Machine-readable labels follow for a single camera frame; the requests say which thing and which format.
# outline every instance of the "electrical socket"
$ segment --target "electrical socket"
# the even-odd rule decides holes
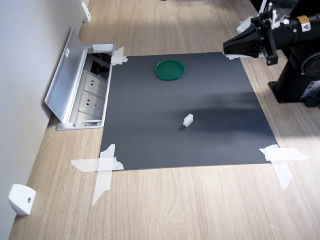
[[[79,104],[79,112],[102,119],[105,100],[89,92],[83,91]]]
[[[107,92],[107,82],[103,78],[87,72],[83,89],[104,99]]]

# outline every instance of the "warning label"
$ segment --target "warning label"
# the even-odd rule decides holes
[[[312,81],[309,83],[308,87],[305,89],[304,93],[300,97],[300,100],[309,97],[315,97],[320,91],[320,80]]]
[[[307,32],[311,30],[310,22],[301,24],[302,32]]]
[[[311,30],[311,25],[309,22],[309,18],[306,15],[298,16],[297,19],[299,19],[301,23],[301,30],[302,32],[307,32]]]

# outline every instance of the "small white cube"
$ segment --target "small white cube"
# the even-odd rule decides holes
[[[194,121],[194,116],[192,114],[189,114],[188,116],[186,116],[183,120],[183,126],[185,126],[186,128],[189,127],[190,124],[192,124]]]

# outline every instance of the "white block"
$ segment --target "white block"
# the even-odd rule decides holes
[[[188,116],[186,116],[183,120],[183,126],[185,126],[186,128],[189,127],[190,124],[192,124],[194,121],[194,116],[192,114],[189,114]]]
[[[8,196],[9,203],[20,216],[29,215],[36,196],[36,191],[32,188],[13,184]]]

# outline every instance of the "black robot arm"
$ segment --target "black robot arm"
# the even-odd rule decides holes
[[[303,45],[320,38],[320,14],[286,19],[272,29],[273,10],[251,19],[251,25],[223,43],[225,54],[257,58],[263,53],[267,65],[278,63],[276,50]]]
[[[238,36],[223,43],[225,54],[257,58],[263,54],[266,64],[278,63],[282,49],[288,61],[277,81],[270,80],[279,103],[304,102],[320,105],[320,14],[284,19],[275,24],[275,11],[261,13]]]

